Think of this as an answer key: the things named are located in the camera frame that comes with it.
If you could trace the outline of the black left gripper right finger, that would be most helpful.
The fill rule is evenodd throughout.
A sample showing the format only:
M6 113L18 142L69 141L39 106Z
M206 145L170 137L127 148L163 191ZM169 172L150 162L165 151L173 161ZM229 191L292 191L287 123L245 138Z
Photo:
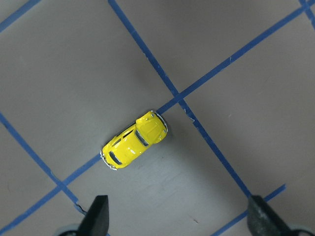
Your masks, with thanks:
M248 198L247 226L252 236L290 236L289 226L259 195Z

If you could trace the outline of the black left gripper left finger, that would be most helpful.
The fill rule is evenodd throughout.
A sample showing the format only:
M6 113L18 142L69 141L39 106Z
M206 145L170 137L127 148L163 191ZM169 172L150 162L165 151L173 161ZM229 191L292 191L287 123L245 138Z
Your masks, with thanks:
M109 230L109 201L107 195L95 197L77 229L78 236L106 236Z

